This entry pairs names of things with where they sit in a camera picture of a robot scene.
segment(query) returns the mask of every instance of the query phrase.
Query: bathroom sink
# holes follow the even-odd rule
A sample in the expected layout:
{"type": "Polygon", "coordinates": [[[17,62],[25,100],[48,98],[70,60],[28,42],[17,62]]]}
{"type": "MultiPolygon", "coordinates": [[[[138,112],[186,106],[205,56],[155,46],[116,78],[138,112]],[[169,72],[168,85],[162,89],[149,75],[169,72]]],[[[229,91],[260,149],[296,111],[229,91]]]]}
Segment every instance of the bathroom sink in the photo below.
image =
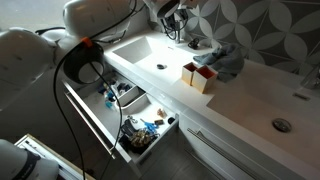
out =
{"type": "Polygon", "coordinates": [[[168,84],[173,84],[181,77],[182,66],[193,61],[194,56],[150,37],[139,38],[113,53],[133,64],[137,71],[168,84]],[[164,66],[164,69],[159,69],[157,65],[164,66]]]}
{"type": "MultiPolygon", "coordinates": [[[[294,76],[286,82],[295,81],[294,76]]],[[[234,81],[217,82],[207,107],[320,169],[314,159],[320,151],[320,99],[301,93],[294,83],[279,82],[282,77],[245,69],[234,81]],[[272,121],[277,118],[287,120],[291,131],[276,130],[272,121]]]]}

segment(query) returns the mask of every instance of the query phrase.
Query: white countertop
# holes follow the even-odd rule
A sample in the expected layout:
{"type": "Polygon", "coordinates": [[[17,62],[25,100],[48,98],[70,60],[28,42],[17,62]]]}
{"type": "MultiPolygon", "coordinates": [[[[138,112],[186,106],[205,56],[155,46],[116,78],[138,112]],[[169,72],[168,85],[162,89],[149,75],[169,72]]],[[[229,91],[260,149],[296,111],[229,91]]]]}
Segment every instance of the white countertop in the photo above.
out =
{"type": "MultiPolygon", "coordinates": [[[[281,138],[268,139],[268,137],[270,137],[267,136],[268,134],[259,134],[259,128],[257,128],[257,132],[254,132],[250,130],[250,128],[243,127],[241,124],[236,123],[207,107],[207,104],[214,98],[215,93],[218,93],[219,90],[225,88],[229,90],[234,89],[236,91],[237,89],[235,87],[245,83],[247,81],[247,77],[254,77],[254,79],[263,77],[263,79],[266,79],[268,81],[276,79],[277,82],[281,83],[281,85],[290,87],[291,89],[295,89],[299,93],[311,94],[314,97],[319,97],[319,91],[314,92],[299,87],[299,82],[302,80],[302,77],[246,60],[245,67],[238,77],[228,83],[216,81],[206,94],[201,94],[195,88],[189,86],[180,79],[175,81],[174,83],[159,81],[155,76],[150,76],[146,72],[139,71],[139,69],[136,68],[135,65],[112,53],[113,50],[123,47],[130,42],[133,42],[144,36],[155,38],[170,47],[177,47],[179,49],[184,49],[190,52],[190,62],[193,61],[192,57],[194,55],[202,55],[212,52],[212,49],[209,48],[192,50],[187,47],[186,43],[182,42],[180,44],[175,44],[164,34],[154,31],[146,31],[141,33],[140,35],[124,39],[118,44],[106,47],[105,55],[107,56],[107,62],[114,66],[116,69],[120,70],[124,75],[143,78],[145,81],[152,84],[155,88],[158,88],[159,90],[165,92],[167,95],[174,97],[180,103],[198,112],[203,117],[221,126],[228,132],[237,136],[244,142],[250,144],[257,150],[273,158],[274,160],[296,172],[297,174],[307,179],[320,177],[320,159],[315,158],[317,157],[316,153],[318,153],[320,150],[319,138],[315,138],[317,134],[314,134],[314,137],[310,137],[313,138],[313,141],[310,141],[309,144],[307,144],[308,147],[305,147],[305,144],[303,142],[298,142],[299,139],[297,139],[297,136],[290,137],[286,135],[285,137],[281,138]],[[288,140],[291,142],[291,144],[290,146],[281,146],[281,141],[277,142],[277,139],[286,141],[288,140]]],[[[314,125],[316,125],[317,127],[320,126],[319,122],[312,123],[314,123],[314,125]]],[[[280,132],[275,132],[275,134],[283,136],[283,134],[281,134],[280,132]]]]}

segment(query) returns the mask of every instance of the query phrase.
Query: bathroom vanity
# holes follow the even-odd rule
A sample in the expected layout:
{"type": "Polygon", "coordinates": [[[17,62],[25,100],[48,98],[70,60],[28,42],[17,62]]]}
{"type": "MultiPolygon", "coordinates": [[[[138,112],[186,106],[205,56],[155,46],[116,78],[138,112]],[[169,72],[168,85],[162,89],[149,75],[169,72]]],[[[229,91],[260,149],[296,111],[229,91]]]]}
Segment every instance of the bathroom vanity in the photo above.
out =
{"type": "MultiPolygon", "coordinates": [[[[105,47],[107,63],[114,72],[106,78],[116,76],[137,89],[122,109],[123,120],[127,115],[148,118],[159,108],[167,113],[165,124],[158,129],[160,136],[147,150],[139,155],[118,143],[114,158],[123,158],[141,177],[179,127],[181,147],[221,179],[320,177],[320,159],[315,158],[320,151],[316,136],[320,132],[316,110],[320,93],[301,88],[302,77],[246,60],[234,80],[216,81],[202,94],[181,80],[182,66],[193,62],[193,56],[212,51],[190,49],[183,41],[175,44],[154,31],[105,47]],[[166,68],[158,69],[158,64],[166,68]],[[168,123],[170,117],[175,119],[172,124],[168,123]],[[291,131],[277,131],[272,126],[276,118],[289,121],[291,131]]],[[[101,81],[77,91],[64,83],[70,102],[111,153],[119,112],[106,108],[104,96],[96,92],[101,81]]],[[[142,122],[133,125],[143,127],[142,122]]]]}

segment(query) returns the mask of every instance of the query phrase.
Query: blue item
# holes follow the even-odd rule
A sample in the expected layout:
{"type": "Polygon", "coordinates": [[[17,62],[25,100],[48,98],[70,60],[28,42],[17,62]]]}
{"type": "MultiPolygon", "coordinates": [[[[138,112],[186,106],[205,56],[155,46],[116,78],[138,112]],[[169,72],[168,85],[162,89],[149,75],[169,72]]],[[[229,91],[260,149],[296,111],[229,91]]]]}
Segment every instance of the blue item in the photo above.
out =
{"type": "Polygon", "coordinates": [[[153,133],[153,134],[156,133],[156,128],[158,128],[158,125],[156,125],[154,123],[145,122],[143,119],[140,119],[140,120],[144,123],[148,132],[153,133]]]}

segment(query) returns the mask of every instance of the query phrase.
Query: drawer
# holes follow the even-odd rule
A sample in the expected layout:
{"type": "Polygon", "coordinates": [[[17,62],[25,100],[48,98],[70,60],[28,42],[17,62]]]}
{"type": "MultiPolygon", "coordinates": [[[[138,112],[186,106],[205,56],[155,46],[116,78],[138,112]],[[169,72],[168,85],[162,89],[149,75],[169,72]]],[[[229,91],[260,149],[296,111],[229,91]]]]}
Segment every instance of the drawer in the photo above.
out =
{"type": "Polygon", "coordinates": [[[212,171],[225,179],[261,179],[258,174],[217,146],[217,138],[212,133],[183,114],[180,116],[179,126],[185,138],[185,150],[212,171]]]}
{"type": "Polygon", "coordinates": [[[145,93],[121,75],[118,74],[117,79],[121,79],[122,82],[129,83],[132,86],[130,90],[118,97],[121,107],[116,102],[113,102],[112,108],[107,108],[104,95],[98,92],[92,92],[85,98],[80,98],[67,82],[63,82],[66,87],[65,95],[110,154],[114,150],[112,146],[116,142],[120,128],[120,108],[122,111],[122,123],[130,115],[134,120],[137,120],[136,123],[131,121],[135,129],[146,127],[140,119],[146,122],[154,122],[154,120],[161,119],[157,115],[158,109],[165,112],[164,124],[159,125],[156,129],[158,138],[142,154],[126,150],[121,143],[117,143],[115,147],[117,153],[112,153],[113,158],[123,158],[136,175],[141,177],[167,146],[170,134],[174,132],[174,127],[177,127],[179,116],[174,110],[165,107],[157,99],[145,93]],[[175,118],[175,121],[169,124],[168,119],[171,117],[175,118]]]}

